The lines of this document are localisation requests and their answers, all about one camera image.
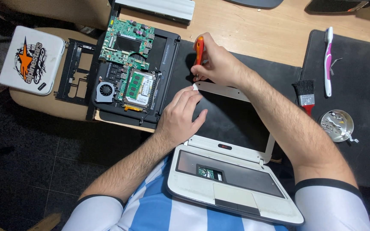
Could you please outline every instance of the floor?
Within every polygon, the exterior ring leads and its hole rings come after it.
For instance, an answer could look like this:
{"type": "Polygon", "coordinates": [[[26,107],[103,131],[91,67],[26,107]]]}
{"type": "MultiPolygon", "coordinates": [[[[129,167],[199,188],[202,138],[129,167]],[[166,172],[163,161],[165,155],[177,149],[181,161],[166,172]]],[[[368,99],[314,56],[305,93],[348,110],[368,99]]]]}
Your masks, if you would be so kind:
{"type": "Polygon", "coordinates": [[[14,150],[0,157],[0,227],[25,231],[59,212],[61,230],[83,190],[140,142],[133,129],[56,118],[8,99],[0,106],[0,148],[14,150]]]}

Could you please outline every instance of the blue and white striped shirt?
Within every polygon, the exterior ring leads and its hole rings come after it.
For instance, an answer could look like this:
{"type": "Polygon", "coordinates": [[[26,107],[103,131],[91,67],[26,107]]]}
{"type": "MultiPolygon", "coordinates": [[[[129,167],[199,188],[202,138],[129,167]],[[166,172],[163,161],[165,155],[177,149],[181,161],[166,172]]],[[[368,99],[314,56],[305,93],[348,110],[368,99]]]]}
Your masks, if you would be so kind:
{"type": "MultiPolygon", "coordinates": [[[[173,197],[166,187],[169,167],[170,160],[165,158],[125,208],[113,197],[83,198],[63,231],[287,231],[282,225],[173,197]]],[[[365,207],[352,192],[314,185],[300,189],[295,199],[306,222],[300,230],[370,230],[365,207]]]]}

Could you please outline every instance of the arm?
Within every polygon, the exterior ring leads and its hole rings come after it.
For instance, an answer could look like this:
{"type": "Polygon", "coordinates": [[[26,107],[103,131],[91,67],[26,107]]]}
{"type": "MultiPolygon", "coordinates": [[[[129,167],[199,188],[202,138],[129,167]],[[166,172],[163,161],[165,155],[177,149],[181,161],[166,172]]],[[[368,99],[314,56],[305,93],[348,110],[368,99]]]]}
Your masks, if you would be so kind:
{"type": "Polygon", "coordinates": [[[195,106],[201,98],[192,86],[180,90],[165,108],[155,133],[136,151],[97,178],[80,199],[100,194],[126,202],[153,167],[169,151],[195,134],[205,122],[207,110],[192,122],[195,106]]]}
{"type": "Polygon", "coordinates": [[[338,148],[316,122],[290,102],[259,74],[218,46],[209,33],[202,35],[206,51],[203,60],[193,66],[201,80],[241,90],[253,104],[262,122],[292,163],[295,182],[311,178],[330,178],[355,187],[357,183],[338,148]]]}

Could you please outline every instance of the sleeve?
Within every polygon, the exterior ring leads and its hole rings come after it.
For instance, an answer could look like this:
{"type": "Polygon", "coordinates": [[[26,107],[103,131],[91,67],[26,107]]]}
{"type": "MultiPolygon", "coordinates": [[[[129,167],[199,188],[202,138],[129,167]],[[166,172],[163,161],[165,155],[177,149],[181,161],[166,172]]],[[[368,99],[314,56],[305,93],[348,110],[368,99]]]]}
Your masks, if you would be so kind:
{"type": "Polygon", "coordinates": [[[118,223],[123,202],[116,197],[90,195],[78,201],[62,231],[103,231],[118,223]]]}
{"type": "Polygon", "coordinates": [[[295,186],[295,203],[305,223],[299,231],[370,231],[359,190],[343,181],[315,178],[295,186]]]}

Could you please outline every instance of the hand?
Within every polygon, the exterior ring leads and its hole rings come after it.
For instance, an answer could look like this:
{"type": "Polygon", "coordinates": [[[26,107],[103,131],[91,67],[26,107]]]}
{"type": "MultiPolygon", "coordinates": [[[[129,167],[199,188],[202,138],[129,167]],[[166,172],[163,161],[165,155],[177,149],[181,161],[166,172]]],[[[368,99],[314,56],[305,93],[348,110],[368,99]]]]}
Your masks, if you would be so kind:
{"type": "Polygon", "coordinates": [[[243,79],[248,76],[252,70],[245,66],[223,46],[218,46],[209,33],[199,35],[203,37],[203,43],[206,50],[202,53],[202,60],[208,60],[204,65],[194,65],[191,72],[199,74],[198,80],[206,80],[207,78],[213,82],[238,88],[239,84],[243,84],[243,79]]]}
{"type": "Polygon", "coordinates": [[[177,92],[162,113],[153,135],[166,143],[170,150],[189,139],[205,122],[207,109],[202,110],[192,122],[195,107],[202,99],[202,95],[193,89],[193,86],[189,86],[177,92]]]}

